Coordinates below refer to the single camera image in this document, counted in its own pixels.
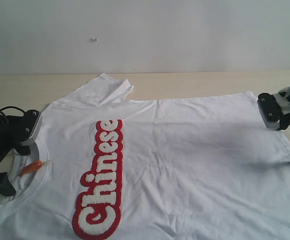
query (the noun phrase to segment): light wooden surface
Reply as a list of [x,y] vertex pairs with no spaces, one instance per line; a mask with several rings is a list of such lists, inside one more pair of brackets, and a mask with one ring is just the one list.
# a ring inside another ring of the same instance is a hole
[[[128,99],[155,100],[219,96],[247,91],[258,95],[276,93],[290,86],[290,70],[260,72],[194,72],[110,74],[129,79],[134,85]],[[13,105],[24,110],[43,110],[50,102],[65,96],[97,74],[0,75],[0,108]],[[290,140],[290,130],[285,131]],[[0,164],[0,172],[9,172],[13,154]]]

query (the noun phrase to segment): t-shirt sleeve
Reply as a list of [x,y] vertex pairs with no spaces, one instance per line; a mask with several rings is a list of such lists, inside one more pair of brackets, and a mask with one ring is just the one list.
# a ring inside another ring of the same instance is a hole
[[54,103],[73,107],[120,103],[126,99],[132,89],[133,85],[127,79],[119,81],[103,73]]

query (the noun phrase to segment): orange tag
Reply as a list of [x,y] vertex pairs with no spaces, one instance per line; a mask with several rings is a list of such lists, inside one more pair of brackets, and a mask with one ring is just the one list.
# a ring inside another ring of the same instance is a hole
[[23,176],[24,174],[28,174],[28,173],[31,173],[31,172],[37,171],[38,169],[41,168],[42,165],[43,165],[43,164],[42,164],[42,161],[41,161],[41,160],[37,160],[37,161],[35,161],[35,162],[32,162],[31,164],[25,166],[25,167],[21,170],[19,176],[21,177],[21,176]]

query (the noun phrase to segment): white t-shirt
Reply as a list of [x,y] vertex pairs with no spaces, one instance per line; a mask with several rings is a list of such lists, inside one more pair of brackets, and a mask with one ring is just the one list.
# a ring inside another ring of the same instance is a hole
[[[0,240],[290,240],[290,143],[252,93],[131,91],[102,74],[43,111],[0,196]],[[38,158],[52,162],[17,176]]]

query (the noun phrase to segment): letter patch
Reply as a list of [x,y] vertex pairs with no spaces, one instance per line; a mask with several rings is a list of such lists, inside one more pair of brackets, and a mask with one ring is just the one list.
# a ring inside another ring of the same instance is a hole
[[122,120],[99,121],[96,129],[96,155],[80,179],[89,188],[77,196],[72,219],[74,232],[84,240],[107,239],[121,218]]

